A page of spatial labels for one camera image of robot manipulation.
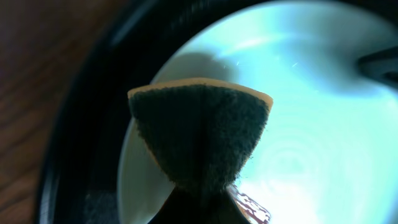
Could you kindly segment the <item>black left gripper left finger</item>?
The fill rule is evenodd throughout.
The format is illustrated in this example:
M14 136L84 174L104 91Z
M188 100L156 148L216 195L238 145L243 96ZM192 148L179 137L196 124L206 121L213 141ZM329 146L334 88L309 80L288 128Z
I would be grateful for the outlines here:
M201 221L198 200L175 187L148 224L199 224Z

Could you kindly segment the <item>light green plate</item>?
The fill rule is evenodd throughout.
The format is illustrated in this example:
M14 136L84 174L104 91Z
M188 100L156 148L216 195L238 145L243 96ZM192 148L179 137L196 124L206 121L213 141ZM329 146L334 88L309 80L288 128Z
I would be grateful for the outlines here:
M397 89L358 60L397 46L396 1L273 1L182 45L152 83L205 77L270 95L233 184L253 223L396 223Z

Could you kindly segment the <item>green yellow sponge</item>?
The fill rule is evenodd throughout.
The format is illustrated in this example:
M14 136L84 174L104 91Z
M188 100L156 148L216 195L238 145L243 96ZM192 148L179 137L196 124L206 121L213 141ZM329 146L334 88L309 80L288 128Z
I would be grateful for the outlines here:
M236 180L266 126L272 98L246 86L188 78L129 90L139 135L161 170L197 197Z

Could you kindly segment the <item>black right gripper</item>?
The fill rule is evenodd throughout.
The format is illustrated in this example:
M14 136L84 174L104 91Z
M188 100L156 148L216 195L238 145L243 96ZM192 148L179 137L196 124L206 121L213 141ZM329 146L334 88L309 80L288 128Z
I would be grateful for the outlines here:
M361 57L358 62L359 71L379 83L397 89L398 72L397 46Z

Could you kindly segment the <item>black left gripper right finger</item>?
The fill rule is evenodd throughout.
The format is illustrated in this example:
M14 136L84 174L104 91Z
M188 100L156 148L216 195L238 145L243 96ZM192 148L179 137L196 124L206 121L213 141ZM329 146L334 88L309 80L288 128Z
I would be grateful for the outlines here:
M249 224L249 221L224 190L210 198L205 209L205 224Z

